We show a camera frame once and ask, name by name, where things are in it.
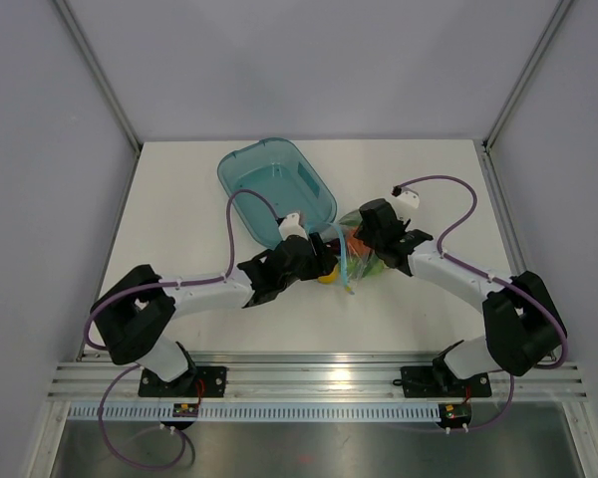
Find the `clear zip top bag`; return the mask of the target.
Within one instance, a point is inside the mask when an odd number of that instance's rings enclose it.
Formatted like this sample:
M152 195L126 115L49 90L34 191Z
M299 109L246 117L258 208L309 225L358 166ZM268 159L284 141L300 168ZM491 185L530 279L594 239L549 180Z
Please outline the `clear zip top bag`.
M356 209L336 222L307 223L307 230L320 235L337 261L329 275L317 279L320 284L336 285L342 287L346 293L354 295L361 281L387 270L387 266L377 254L355 236L361 222L361 214Z

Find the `yellow fake fruit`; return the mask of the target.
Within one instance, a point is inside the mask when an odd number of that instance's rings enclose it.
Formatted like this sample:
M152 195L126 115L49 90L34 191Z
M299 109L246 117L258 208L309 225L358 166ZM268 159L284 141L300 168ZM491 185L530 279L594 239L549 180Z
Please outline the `yellow fake fruit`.
M335 267L331 273L329 273L327 275L320 276L317 279L317 281L320 284L329 285L329 284L336 283L339 276L340 276L339 268Z

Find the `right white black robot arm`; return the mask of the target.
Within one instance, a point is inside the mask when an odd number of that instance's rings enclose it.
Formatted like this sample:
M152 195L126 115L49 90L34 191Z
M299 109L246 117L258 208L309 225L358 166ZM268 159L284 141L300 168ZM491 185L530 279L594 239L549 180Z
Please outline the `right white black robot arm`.
M388 268L443 289L482 316L482 336L461 340L433 359L438 391L455 394L469 379L498 370L522 376L555 349L566 354L566 329L538 275L499 277L466 263L440 249L432 235L410 229L383 198L362 205L359 213L355 237Z

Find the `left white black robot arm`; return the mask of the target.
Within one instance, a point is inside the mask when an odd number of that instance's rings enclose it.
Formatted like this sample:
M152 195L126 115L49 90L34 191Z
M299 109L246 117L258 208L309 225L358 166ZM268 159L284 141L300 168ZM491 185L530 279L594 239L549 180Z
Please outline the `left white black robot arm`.
M267 304L294 283L327 276L337 265L336 255L317 233L290 236L274 249L236 264L227 276L166 281L143 264L92 305L90 319L113 363L133 363L144 370L140 396L195 396L202 391L202 372L183 344L164 335L170 322L201 312Z

